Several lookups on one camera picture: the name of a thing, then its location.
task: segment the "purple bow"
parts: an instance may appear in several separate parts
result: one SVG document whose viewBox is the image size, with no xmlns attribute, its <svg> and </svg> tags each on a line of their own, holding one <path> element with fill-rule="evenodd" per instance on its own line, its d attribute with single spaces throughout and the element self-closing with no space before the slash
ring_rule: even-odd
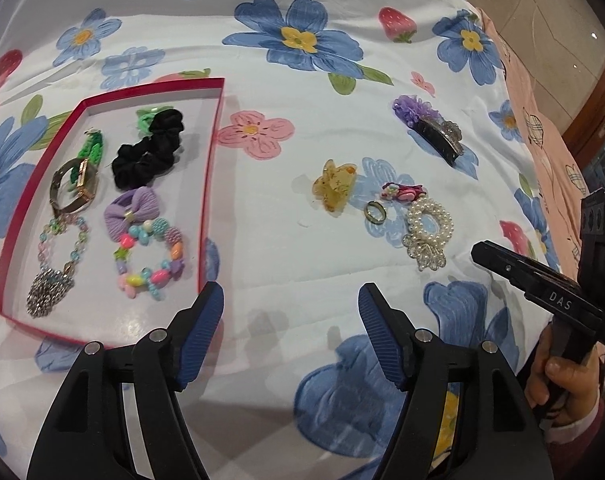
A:
<svg viewBox="0 0 605 480">
<path fill-rule="evenodd" d="M 119 242 L 130 225 L 152 220 L 159 214 L 158 197 L 151 187 L 138 187 L 122 193 L 105 208 L 105 224 L 109 238 Z"/>
</svg>

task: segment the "hand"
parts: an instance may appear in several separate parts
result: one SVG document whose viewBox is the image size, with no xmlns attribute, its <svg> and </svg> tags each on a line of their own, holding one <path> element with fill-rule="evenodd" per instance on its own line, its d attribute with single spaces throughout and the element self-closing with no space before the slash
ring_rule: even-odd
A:
<svg viewBox="0 0 605 480">
<path fill-rule="evenodd" d="M 549 389 L 545 384 L 544 376 L 564 388 L 569 392 L 569 398 L 553 425 L 566 426 L 585 418 L 595 406 L 600 386 L 600 359 L 595 347 L 591 350 L 586 365 L 562 357 L 550 357 L 549 349 L 552 340 L 551 326 L 548 326 L 540 334 L 524 396 L 532 408 L 537 404 L 544 405 L 549 399 Z"/>
</svg>

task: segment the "open red box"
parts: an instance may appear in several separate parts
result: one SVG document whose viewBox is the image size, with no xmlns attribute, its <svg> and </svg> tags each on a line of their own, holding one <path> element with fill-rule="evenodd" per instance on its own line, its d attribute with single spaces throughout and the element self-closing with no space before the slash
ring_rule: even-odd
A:
<svg viewBox="0 0 605 480">
<path fill-rule="evenodd" d="M 72 341 L 100 340 L 106 346 L 137 342 L 149 330 L 166 326 L 175 313 L 191 306 L 205 282 L 205 248 L 209 218 L 209 188 L 215 132 L 222 110 L 223 78 L 158 82 L 93 96 L 80 102 L 42 155 L 18 202 L 0 253 L 0 315 L 31 331 Z M 103 221 L 105 206 L 121 194 L 110 163 L 121 144 L 140 140 L 136 110 L 172 105 L 183 113 L 185 131 L 178 161 L 159 176 L 153 188 L 160 215 L 180 229 L 185 241 L 185 271 L 156 301 L 148 292 L 134 300 L 118 288 L 118 272 Z M 74 158 L 84 131 L 98 128 L 105 146 L 95 200 L 82 212 L 89 225 L 87 249 L 76 267 L 75 286 L 54 310 L 33 319 L 26 311 L 29 287 L 39 271 L 38 242 L 42 226 L 52 217 L 49 188 L 54 172 Z M 53 240 L 51 265 L 62 269 L 77 239 L 76 227 Z M 137 244 L 130 269 L 156 268 L 167 256 L 161 242 Z"/>
</svg>

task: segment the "white bedsheet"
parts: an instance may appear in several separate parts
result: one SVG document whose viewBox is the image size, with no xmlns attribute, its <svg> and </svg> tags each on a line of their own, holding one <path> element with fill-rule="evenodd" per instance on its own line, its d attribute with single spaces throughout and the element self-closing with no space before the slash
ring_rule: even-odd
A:
<svg viewBox="0 0 605 480">
<path fill-rule="evenodd" d="M 220 133 L 209 232 L 222 341 L 180 395 L 213 479 L 331 480 L 380 456 L 398 397 L 362 337 L 365 282 L 446 341 L 495 338 L 515 368 L 537 341 L 549 316 L 469 256 L 490 239 L 558 268 L 496 46 L 473 14 L 465 0 L 0 0 L 0 249 L 52 118 L 169 74 L 226 78 L 220 126 L 237 127 Z M 460 125 L 457 168 L 408 133 L 400 95 Z M 358 166 L 340 215 L 311 194 L 329 158 Z M 419 272 L 401 247 L 402 206 L 380 228 L 364 219 L 390 180 L 423 184 L 451 213 L 444 269 Z M 0 317 L 0 454 L 20 478 L 77 352 Z M 139 433 L 132 446 L 151 477 Z"/>
</svg>

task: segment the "gold ring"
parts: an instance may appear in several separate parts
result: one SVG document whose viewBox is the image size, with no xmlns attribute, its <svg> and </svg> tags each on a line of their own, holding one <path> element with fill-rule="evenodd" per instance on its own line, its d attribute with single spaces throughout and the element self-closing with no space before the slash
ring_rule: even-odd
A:
<svg viewBox="0 0 605 480">
<path fill-rule="evenodd" d="M 374 209 L 377 209 L 378 211 L 380 211 L 380 214 L 382 215 L 382 217 L 375 218 L 375 216 L 373 216 L 371 213 L 369 213 L 370 207 L 373 207 Z M 380 202 L 371 200 L 371 202 L 367 202 L 367 205 L 364 206 L 364 217 L 372 224 L 381 225 L 381 224 L 384 224 L 384 221 L 387 219 L 387 212 L 385 211 L 385 208 L 383 208 L 383 206 Z"/>
</svg>

